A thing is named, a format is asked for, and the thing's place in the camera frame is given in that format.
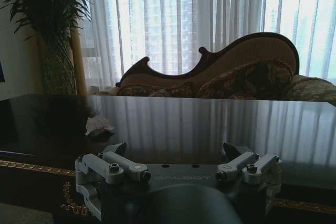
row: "floral upholstered cushion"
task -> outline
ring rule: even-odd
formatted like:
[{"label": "floral upholstered cushion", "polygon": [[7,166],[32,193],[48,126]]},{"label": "floral upholstered cushion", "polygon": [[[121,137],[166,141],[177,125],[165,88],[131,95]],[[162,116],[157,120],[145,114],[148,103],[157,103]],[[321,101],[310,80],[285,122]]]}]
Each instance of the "floral upholstered cushion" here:
[{"label": "floral upholstered cushion", "polygon": [[194,84],[190,81],[169,88],[151,86],[147,84],[130,84],[119,89],[117,95],[135,96],[135,97],[148,97],[148,96],[167,97],[167,94],[162,95],[163,94],[162,90],[166,91],[170,97],[185,97],[185,98],[195,97]]},{"label": "floral upholstered cushion", "polygon": [[150,97],[171,97],[165,89],[160,89],[151,93]]},{"label": "floral upholstered cushion", "polygon": [[292,77],[290,66],[281,60],[253,61],[205,83],[196,97],[234,99],[235,95],[244,94],[249,99],[275,100]]},{"label": "floral upholstered cushion", "polygon": [[289,85],[283,92],[284,100],[323,101],[336,106],[336,86],[319,78],[301,78]]}]

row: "potted plant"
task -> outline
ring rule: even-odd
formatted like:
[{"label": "potted plant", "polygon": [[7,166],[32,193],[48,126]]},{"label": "potted plant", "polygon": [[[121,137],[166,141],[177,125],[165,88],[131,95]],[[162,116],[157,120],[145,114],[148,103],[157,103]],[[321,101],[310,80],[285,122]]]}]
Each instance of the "potted plant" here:
[{"label": "potted plant", "polygon": [[19,16],[14,33],[30,26],[45,45],[43,83],[47,94],[75,94],[74,66],[67,54],[69,29],[78,19],[90,20],[87,0],[5,0],[10,22]]}]

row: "crumpled tissue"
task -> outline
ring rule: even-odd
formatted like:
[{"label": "crumpled tissue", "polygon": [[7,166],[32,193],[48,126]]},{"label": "crumpled tissue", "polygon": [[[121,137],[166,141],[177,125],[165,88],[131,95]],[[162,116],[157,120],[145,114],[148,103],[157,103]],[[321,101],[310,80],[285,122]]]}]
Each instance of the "crumpled tissue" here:
[{"label": "crumpled tissue", "polygon": [[86,122],[86,130],[85,135],[87,136],[94,130],[110,131],[113,133],[114,127],[112,127],[109,120],[104,118],[102,115],[97,115],[93,118],[88,118]]}]

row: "throw pillow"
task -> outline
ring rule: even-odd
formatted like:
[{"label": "throw pillow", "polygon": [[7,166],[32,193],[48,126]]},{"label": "throw pillow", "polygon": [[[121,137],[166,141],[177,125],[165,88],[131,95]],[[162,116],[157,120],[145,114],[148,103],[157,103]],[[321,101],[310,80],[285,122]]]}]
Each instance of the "throw pillow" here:
[{"label": "throw pillow", "polygon": [[275,100],[292,81],[292,71],[281,60],[257,60],[227,71],[205,83],[198,98],[229,99],[243,93],[259,100]]},{"label": "throw pillow", "polygon": [[162,88],[147,84],[130,84],[119,89],[117,95],[135,96],[135,97],[148,97],[155,95],[155,96],[167,97],[166,94],[162,95],[163,94],[162,91],[161,95],[158,95],[158,91],[160,90],[165,90],[170,97],[182,97],[182,98],[195,97],[194,83],[192,83],[191,81],[187,81],[169,88]]}]

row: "floor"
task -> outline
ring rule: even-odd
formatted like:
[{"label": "floor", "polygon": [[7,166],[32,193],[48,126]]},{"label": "floor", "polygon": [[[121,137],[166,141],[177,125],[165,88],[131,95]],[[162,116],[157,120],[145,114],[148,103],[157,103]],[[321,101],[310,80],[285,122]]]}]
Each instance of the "floor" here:
[{"label": "floor", "polygon": [[0,203],[1,224],[54,224],[51,214]]}]

